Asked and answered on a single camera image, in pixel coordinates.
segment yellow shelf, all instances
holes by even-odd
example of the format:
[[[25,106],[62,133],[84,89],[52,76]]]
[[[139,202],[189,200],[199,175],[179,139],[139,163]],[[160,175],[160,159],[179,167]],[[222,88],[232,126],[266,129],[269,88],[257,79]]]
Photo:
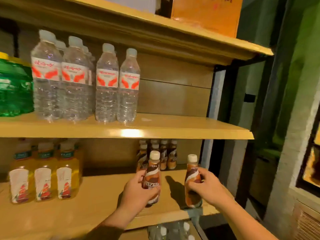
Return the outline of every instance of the yellow shelf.
[[[0,0],[0,15],[206,65],[273,55],[270,48],[105,0]]]
[[[254,139],[248,129],[203,117],[138,113],[134,122],[39,120],[34,113],[0,118],[0,137]]]
[[[90,231],[117,207],[119,195],[134,174],[84,177],[74,199],[30,202],[13,205],[9,202],[9,184],[0,184],[0,239],[30,236],[75,237]],[[197,215],[219,213],[203,202],[202,207],[186,209],[184,178],[186,170],[164,171],[161,175],[160,200],[145,208],[129,224],[128,230],[164,222],[189,219]]]

